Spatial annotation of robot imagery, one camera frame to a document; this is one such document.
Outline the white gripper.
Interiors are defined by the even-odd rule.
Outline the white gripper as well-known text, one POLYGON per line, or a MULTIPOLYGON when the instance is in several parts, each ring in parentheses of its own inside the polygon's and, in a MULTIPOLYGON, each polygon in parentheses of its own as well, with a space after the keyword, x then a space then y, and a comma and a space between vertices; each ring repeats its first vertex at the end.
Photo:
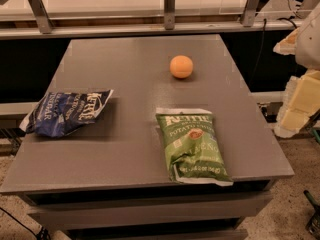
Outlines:
POLYGON ((320 3, 299 30, 293 30, 278 42, 273 51, 280 55, 295 54, 298 64, 311 68, 301 77, 291 76, 283 94, 274 133, 291 138, 320 110, 320 3))

